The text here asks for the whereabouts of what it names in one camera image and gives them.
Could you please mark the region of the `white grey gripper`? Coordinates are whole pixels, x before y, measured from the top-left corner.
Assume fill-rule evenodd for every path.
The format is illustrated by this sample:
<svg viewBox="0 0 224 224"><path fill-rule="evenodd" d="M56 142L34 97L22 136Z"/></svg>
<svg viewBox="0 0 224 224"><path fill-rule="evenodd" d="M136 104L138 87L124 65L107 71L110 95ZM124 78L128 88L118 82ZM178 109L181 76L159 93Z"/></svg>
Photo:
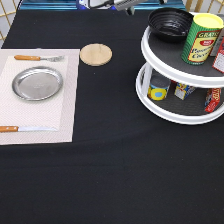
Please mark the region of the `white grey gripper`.
<svg viewBox="0 0 224 224"><path fill-rule="evenodd" d="M125 11L127 15L133 15L134 7L147 0L114 0L114 7L117 11Z"/></svg>

